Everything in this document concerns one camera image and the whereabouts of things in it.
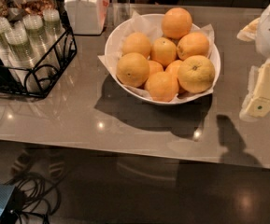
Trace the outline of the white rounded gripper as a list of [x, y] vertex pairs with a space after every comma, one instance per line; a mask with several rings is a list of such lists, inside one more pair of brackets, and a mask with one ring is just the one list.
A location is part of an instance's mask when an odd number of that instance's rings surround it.
[[[256, 50], [270, 58], [270, 5], [260, 18], [241, 29], [236, 38], [246, 42], [255, 39]], [[248, 92], [239, 117], [244, 121], [256, 121], [265, 117], [270, 112], [270, 59], [260, 67], [251, 67]]]

